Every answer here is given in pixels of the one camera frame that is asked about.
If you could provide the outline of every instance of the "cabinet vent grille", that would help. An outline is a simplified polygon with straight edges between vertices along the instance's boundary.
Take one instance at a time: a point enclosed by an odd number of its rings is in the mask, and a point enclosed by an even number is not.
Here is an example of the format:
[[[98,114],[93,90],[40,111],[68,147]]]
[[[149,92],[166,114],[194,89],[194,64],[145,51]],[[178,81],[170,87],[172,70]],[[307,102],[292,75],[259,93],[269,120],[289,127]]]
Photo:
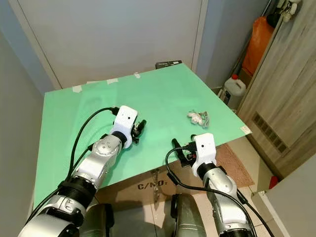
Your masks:
[[[252,118],[252,121],[258,126],[266,138],[271,144],[280,152],[283,153],[287,150],[287,146],[272,130],[272,128],[262,119],[262,117],[256,112]]]

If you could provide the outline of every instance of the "orange bag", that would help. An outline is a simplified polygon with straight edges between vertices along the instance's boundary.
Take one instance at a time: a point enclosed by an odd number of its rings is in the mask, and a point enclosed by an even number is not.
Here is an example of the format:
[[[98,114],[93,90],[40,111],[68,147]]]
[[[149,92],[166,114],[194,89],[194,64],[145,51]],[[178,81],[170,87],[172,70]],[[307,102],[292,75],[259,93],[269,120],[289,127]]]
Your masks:
[[[256,71],[260,59],[265,52],[274,28],[267,23],[265,16],[259,17],[252,26],[252,36],[248,45],[242,67],[251,75]]]

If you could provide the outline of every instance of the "green table surface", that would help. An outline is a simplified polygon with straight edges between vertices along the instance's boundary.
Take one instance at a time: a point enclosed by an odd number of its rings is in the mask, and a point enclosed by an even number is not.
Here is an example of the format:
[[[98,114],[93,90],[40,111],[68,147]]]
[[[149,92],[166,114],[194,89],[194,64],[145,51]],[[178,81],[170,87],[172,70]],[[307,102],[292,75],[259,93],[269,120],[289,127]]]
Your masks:
[[[147,124],[138,144],[124,149],[102,187],[164,165],[172,138],[183,145],[191,134],[213,133],[216,145],[242,137],[245,124],[187,66],[179,64],[118,78],[117,82],[82,85],[45,94],[35,185],[35,205],[66,177],[76,135],[84,121],[103,107],[127,105]],[[207,111],[210,126],[190,123],[187,113]],[[115,116],[105,111],[83,131],[76,159],[113,126]]]

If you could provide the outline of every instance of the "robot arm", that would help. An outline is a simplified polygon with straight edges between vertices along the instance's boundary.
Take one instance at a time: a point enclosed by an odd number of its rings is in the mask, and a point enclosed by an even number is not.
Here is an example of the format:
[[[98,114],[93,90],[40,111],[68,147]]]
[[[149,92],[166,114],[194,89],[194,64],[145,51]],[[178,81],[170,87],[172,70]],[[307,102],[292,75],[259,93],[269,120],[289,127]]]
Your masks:
[[[175,139],[172,143],[176,147],[180,146]],[[191,152],[187,158],[182,152],[177,151],[181,164],[189,164],[193,174],[200,177],[205,187],[222,191],[238,200],[235,182],[226,175],[223,168],[216,166],[213,135],[205,133],[194,136],[193,144],[191,143],[187,148]],[[212,204],[213,218],[220,237],[252,236],[247,217],[236,203],[220,194],[207,192],[207,197]]]
[[[59,185],[58,193],[26,224],[19,237],[79,236],[78,227],[108,170],[122,148],[128,148],[141,133],[134,125],[136,118],[136,110],[120,107],[110,134],[93,144],[91,153],[73,171],[71,178]]]

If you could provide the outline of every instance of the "plastic canister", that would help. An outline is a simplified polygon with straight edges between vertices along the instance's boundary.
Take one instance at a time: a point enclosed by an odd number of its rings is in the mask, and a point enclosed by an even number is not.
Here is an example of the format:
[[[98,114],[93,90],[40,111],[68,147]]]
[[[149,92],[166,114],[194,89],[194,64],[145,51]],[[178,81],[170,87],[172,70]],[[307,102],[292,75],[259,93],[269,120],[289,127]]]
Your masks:
[[[229,108],[236,110],[245,91],[246,85],[238,79],[238,75],[233,74],[232,77],[225,82],[220,98]]]

